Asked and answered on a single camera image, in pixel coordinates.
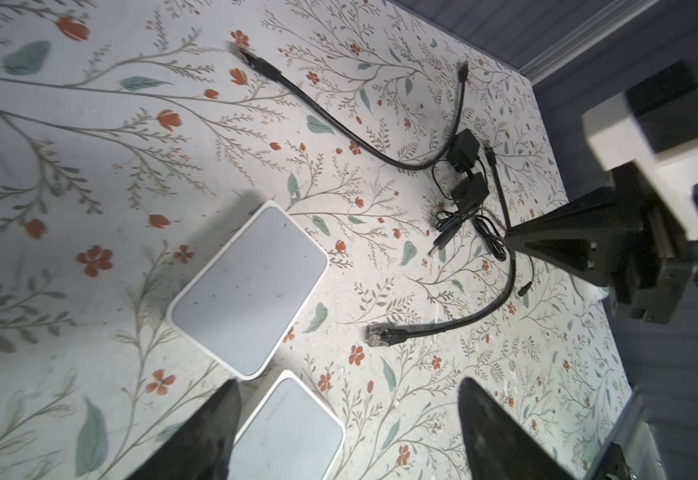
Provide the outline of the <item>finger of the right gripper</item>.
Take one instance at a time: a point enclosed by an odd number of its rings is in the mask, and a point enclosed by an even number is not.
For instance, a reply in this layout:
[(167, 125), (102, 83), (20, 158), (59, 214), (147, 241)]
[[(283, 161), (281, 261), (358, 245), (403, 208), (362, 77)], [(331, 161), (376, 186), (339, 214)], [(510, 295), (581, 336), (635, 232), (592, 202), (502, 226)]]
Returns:
[(606, 287), (611, 250), (618, 236), (615, 192), (611, 187), (602, 187), (509, 228), (505, 244), (590, 284)]

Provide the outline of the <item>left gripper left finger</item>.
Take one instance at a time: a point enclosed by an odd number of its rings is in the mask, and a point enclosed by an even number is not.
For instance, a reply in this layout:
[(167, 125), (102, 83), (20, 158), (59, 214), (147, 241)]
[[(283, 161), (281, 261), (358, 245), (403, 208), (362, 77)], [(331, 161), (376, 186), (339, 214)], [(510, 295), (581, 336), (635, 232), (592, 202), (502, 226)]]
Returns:
[(225, 382), (132, 479), (226, 479), (242, 411), (239, 383)]

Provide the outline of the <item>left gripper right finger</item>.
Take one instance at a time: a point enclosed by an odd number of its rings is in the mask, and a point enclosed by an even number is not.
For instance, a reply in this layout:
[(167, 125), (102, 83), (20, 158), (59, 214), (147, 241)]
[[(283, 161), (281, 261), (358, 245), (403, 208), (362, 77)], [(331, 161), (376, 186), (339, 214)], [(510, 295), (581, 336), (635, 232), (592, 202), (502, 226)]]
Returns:
[(474, 379), (462, 380), (458, 411), (474, 479), (569, 479), (558, 464)]

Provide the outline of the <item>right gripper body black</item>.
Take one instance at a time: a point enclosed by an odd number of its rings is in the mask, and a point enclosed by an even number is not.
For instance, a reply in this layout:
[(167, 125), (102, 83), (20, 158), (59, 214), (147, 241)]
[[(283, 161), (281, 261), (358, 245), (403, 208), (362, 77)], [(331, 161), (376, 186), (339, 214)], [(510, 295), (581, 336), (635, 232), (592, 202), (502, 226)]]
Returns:
[[(667, 324), (687, 287), (698, 290), (698, 240), (689, 240), (673, 213), (633, 163), (611, 172), (616, 205), (637, 220), (612, 273), (611, 304), (621, 317)], [(692, 195), (698, 206), (698, 193)]]

